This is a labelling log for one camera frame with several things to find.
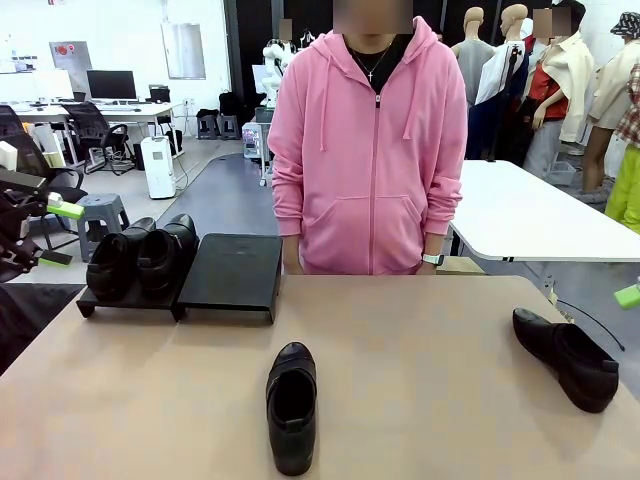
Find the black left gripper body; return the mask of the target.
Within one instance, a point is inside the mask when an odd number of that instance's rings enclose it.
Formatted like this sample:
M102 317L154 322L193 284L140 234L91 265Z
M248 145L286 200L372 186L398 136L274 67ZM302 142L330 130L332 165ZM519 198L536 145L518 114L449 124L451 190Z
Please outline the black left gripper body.
M1 169L1 246L14 260L38 260L42 249L29 239L31 217L45 214L45 179Z

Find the person's right hand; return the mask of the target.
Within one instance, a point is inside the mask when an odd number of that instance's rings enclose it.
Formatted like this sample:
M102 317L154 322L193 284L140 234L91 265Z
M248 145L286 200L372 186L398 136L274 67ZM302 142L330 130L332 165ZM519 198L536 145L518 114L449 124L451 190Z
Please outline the person's right hand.
M284 236L282 241L282 255L285 272L289 275L302 275L304 273L304 269L301 265L299 254L300 236Z

